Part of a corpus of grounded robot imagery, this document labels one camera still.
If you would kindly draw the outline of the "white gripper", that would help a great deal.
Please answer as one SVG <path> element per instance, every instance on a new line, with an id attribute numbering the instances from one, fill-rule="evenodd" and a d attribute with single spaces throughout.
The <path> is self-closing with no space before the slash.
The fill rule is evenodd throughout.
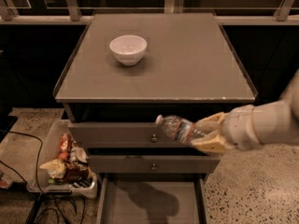
<path id="1" fill-rule="evenodd" d="M 243 151 L 261 148 L 261 142 L 254 131 L 253 109 L 253 105 L 244 105 L 227 114 L 220 112 L 198 120 L 195 127 L 208 134 L 193 139 L 192 147 L 205 153 L 216 154 L 225 153 L 234 147 Z M 215 131 L 221 125 L 224 135 Z"/>

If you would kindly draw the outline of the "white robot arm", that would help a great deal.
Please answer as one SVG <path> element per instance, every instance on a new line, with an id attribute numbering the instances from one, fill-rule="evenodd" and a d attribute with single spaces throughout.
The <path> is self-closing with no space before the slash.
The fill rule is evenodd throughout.
<path id="1" fill-rule="evenodd" d="M 280 99 L 265 105 L 244 105 L 195 123 L 206 136 L 191 141 L 203 152 L 260 149 L 268 144 L 299 144 L 299 70 Z"/>

